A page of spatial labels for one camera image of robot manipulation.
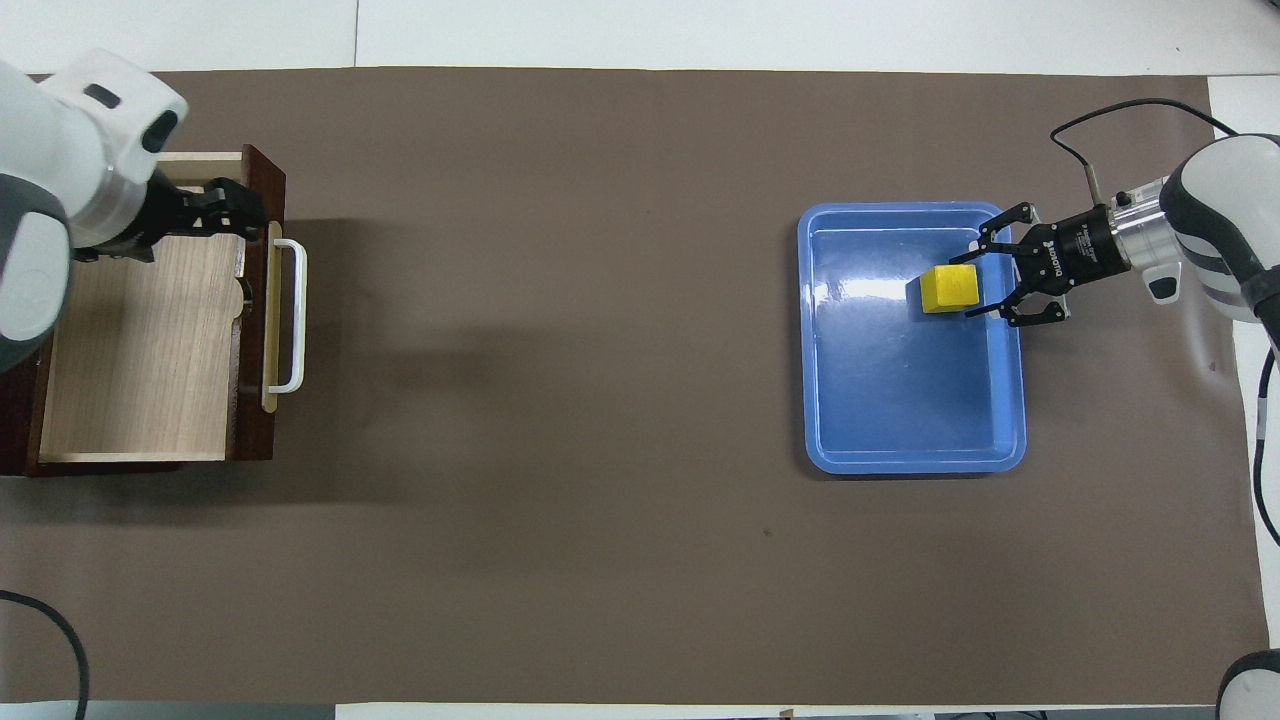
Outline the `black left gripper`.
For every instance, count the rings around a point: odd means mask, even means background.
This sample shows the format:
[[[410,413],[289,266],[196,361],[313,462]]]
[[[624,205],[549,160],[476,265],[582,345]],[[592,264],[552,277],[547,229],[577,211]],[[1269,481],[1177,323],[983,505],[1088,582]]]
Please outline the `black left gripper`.
[[[218,213],[212,220],[212,211]],[[168,236],[234,234],[259,243],[268,228],[259,192],[230,178],[214,178],[200,192],[183,190],[163,172],[154,172],[131,223],[131,247],[151,249]]]

